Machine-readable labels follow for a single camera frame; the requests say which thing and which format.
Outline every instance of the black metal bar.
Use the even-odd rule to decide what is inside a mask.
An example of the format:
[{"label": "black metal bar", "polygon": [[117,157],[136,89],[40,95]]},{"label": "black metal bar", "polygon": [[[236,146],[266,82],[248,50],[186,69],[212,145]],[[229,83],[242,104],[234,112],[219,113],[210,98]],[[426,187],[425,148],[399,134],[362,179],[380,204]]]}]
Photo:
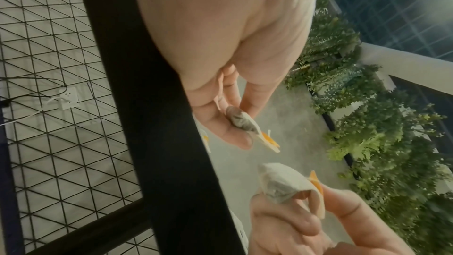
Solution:
[{"label": "black metal bar", "polygon": [[146,204],[139,199],[27,254],[105,254],[150,229],[147,218]]},{"label": "black metal bar", "polygon": [[160,252],[244,254],[179,77],[136,1],[84,3]]}]

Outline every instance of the electrical outlet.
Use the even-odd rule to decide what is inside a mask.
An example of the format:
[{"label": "electrical outlet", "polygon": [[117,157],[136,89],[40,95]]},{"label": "electrical outlet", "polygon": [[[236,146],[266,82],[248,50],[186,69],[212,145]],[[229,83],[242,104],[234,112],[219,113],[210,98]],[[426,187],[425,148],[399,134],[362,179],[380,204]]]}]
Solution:
[{"label": "electrical outlet", "polygon": [[77,95],[76,87],[70,87],[66,91],[65,89],[60,90],[60,93],[62,93],[61,95],[59,95],[59,97],[62,99],[61,108],[63,110],[67,110],[73,107],[78,107],[79,96]]}]

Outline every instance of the hand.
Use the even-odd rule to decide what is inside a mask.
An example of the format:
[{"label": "hand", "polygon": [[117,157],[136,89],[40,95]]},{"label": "hand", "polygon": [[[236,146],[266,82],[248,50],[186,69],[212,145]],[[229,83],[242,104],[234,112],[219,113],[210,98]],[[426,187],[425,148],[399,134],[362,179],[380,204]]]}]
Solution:
[{"label": "hand", "polygon": [[[299,57],[315,0],[137,0],[162,55],[179,74],[196,118],[228,143],[249,135],[224,115],[228,105],[255,117]],[[236,80],[247,85],[243,98]]]},{"label": "hand", "polygon": [[319,219],[301,207],[303,193],[284,204],[259,194],[250,204],[249,255],[414,255],[357,194],[323,188],[327,211],[338,217],[355,246],[335,245],[321,231]]}]

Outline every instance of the grid panel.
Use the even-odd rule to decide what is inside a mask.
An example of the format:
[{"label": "grid panel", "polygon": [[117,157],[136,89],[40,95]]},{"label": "grid panel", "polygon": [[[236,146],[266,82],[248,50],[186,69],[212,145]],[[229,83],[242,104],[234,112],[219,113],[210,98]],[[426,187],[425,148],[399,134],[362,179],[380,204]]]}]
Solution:
[{"label": "grid panel", "polygon": [[365,42],[453,61],[450,0],[336,0]]},{"label": "grid panel", "polygon": [[[0,0],[0,46],[5,122],[45,108],[5,126],[30,252],[142,195],[83,1]],[[78,107],[45,105],[66,86]],[[158,254],[152,230],[109,254]]]}]

